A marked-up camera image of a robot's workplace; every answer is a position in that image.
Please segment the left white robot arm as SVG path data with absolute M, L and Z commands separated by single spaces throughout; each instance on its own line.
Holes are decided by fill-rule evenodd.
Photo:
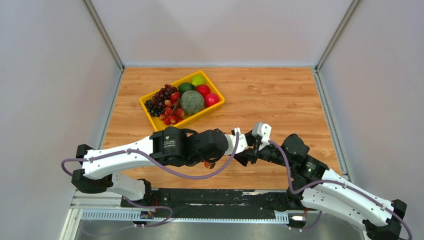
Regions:
M 183 174 L 170 167 L 191 167 L 201 162 L 213 164 L 225 155 L 233 158 L 240 136 L 236 131 L 228 135 L 219 129 L 198 133 L 187 128 L 167 127 L 131 144 L 87 150 L 84 157 L 76 158 L 82 166 L 70 173 L 71 183 L 82 193 L 112 192 L 147 207 L 153 201 L 151 184 L 124 176 L 122 171 L 156 166 L 184 179 L 211 178 L 225 169 L 230 160 L 213 173 L 201 176 Z

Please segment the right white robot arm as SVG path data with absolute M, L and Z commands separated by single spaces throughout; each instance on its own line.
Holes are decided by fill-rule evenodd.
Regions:
M 292 209 L 303 206 L 331 214 L 355 225 L 371 240 L 399 240 L 401 231 L 413 238 L 404 221 L 407 204 L 371 194 L 343 178 L 325 163 L 309 155 L 310 148 L 295 133 L 278 145 L 270 131 L 228 135 L 226 154 L 246 166 L 264 160 L 286 168 L 289 178 L 285 195 Z

